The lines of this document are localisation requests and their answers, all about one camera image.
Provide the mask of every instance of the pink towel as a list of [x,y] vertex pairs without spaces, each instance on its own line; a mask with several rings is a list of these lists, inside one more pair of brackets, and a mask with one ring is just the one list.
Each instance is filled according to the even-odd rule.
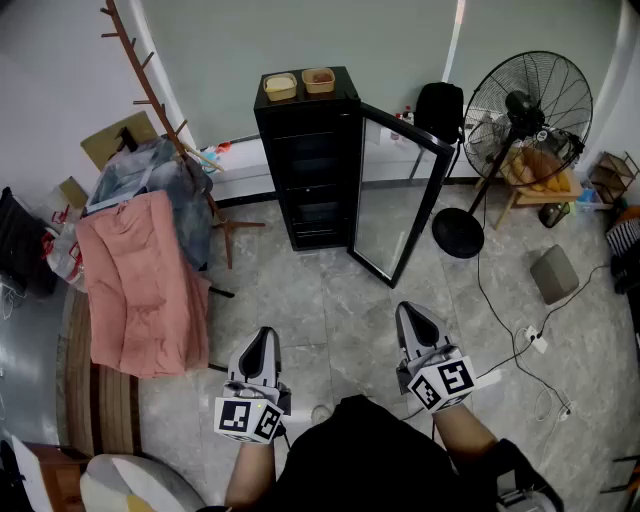
[[180,250],[166,192],[95,213],[76,232],[93,362],[141,378],[206,367],[209,282]]

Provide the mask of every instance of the coat rack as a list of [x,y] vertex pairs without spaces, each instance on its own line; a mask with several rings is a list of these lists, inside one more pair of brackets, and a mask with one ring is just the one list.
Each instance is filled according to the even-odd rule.
[[[185,119],[184,121],[182,121],[182,123],[180,123],[180,126],[178,126],[177,130],[173,129],[173,127],[171,126],[171,123],[167,119],[167,113],[165,110],[164,103],[160,103],[158,101],[158,98],[153,92],[153,89],[151,88],[151,84],[147,79],[147,75],[144,72],[144,68],[146,67],[147,64],[149,64],[149,61],[154,55],[154,52],[151,52],[144,59],[144,61],[140,63],[134,50],[134,45],[136,44],[136,38],[134,37],[132,40],[129,40],[129,36],[127,35],[127,31],[125,30],[124,25],[122,24],[122,20],[120,19],[120,15],[118,14],[118,9],[116,8],[116,4],[114,0],[106,0],[106,3],[107,3],[107,7],[106,8],[102,7],[100,9],[100,12],[111,17],[111,20],[113,21],[113,26],[116,31],[110,32],[108,34],[102,34],[101,37],[104,37],[104,38],[117,37],[120,39],[120,42],[124,47],[124,51],[127,54],[127,57],[129,58],[129,62],[133,67],[133,71],[135,71],[136,76],[140,81],[140,85],[142,85],[142,89],[147,95],[146,100],[134,101],[133,104],[134,105],[151,105],[153,107],[153,110],[155,110],[158,118],[160,119],[160,122],[162,123],[162,126],[167,131],[167,135],[169,136],[169,139],[171,139],[171,142],[173,142],[173,144],[175,145],[176,150],[178,151],[182,159],[186,160],[187,150],[185,149],[185,146],[182,144],[182,142],[180,142],[178,135],[180,134],[180,131],[182,130],[182,128],[184,128],[184,126],[187,124],[187,120]],[[222,213],[220,208],[218,208],[218,205],[213,200],[213,197],[211,196],[211,194],[207,194],[206,197],[207,197],[207,202],[209,203],[209,207],[211,208],[211,213],[214,215],[214,217],[217,215],[218,219],[220,220],[220,223],[215,225],[214,228],[222,229],[224,231],[224,242],[225,242],[225,247],[227,252],[227,267],[231,269],[231,266],[232,266],[231,233],[232,231],[236,228],[243,228],[243,227],[244,228],[248,228],[248,227],[262,228],[265,225],[262,222],[238,222],[238,221],[228,219],[224,215],[224,213]]]

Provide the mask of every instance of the plastic bag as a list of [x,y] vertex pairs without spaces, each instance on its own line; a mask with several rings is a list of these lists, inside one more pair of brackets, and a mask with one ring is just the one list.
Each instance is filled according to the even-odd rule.
[[87,293],[84,285],[84,265],[76,237],[77,215],[62,214],[64,221],[61,233],[55,237],[48,232],[42,239],[44,254],[51,270],[77,290]]

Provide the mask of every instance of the shoe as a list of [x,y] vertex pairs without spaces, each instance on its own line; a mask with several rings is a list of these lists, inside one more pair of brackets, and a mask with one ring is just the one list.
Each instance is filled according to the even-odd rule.
[[311,411],[311,424],[315,427],[331,417],[331,411],[324,405],[317,405]]

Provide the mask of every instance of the glass door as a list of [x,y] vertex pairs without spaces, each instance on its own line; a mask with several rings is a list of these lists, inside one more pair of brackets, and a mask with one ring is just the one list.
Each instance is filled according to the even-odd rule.
[[453,147],[362,103],[358,201],[349,253],[395,287],[424,229]]

